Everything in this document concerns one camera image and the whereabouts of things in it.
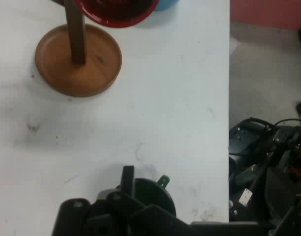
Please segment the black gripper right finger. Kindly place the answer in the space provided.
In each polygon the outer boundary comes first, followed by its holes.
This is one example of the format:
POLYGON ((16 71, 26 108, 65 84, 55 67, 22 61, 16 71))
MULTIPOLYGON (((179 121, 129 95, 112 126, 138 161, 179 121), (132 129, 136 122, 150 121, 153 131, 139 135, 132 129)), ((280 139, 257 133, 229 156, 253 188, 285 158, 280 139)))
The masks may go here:
POLYGON ((187 224, 156 205, 130 216, 132 229, 139 236, 267 236, 272 226, 258 222, 192 222, 187 224))

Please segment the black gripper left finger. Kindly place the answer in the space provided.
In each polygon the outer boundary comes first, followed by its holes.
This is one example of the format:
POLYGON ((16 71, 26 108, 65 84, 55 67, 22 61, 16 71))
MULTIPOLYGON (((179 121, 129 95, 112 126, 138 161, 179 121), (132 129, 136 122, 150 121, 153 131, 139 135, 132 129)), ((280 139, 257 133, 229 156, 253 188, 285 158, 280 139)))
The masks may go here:
POLYGON ((118 188, 104 190, 91 204, 78 198, 59 208, 53 236, 128 236, 130 217, 144 205, 134 198, 134 166, 124 166, 118 188))

